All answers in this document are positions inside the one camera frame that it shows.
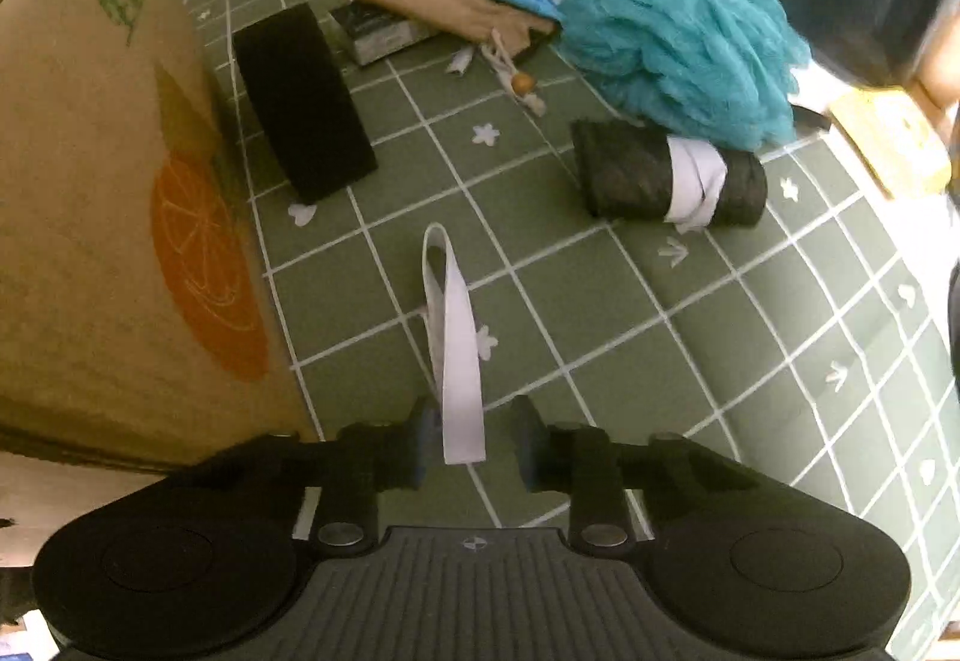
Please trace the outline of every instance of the black roll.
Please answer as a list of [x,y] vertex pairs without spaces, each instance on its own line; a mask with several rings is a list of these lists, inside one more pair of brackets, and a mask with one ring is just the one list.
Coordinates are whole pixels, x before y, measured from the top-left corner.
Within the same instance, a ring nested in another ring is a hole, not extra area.
[[[594,217],[663,220],[673,197],[667,133],[621,119],[571,123],[573,148],[587,210]],[[711,225],[754,226],[767,202],[767,177],[757,156],[717,147],[727,178]]]

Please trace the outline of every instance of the orange slice print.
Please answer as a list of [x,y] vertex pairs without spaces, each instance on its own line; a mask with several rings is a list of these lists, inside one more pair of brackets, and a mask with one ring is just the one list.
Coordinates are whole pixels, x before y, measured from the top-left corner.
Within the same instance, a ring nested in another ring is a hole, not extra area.
[[209,166],[172,153],[154,182],[151,221],[164,282],[193,335],[237,378],[261,378],[267,372],[267,335]]

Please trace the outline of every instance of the cardboard box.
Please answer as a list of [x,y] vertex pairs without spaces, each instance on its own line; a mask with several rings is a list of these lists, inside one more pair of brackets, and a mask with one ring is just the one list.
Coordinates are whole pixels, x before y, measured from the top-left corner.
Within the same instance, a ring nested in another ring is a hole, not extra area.
[[181,1],[3,0],[0,30],[0,450],[311,436]]

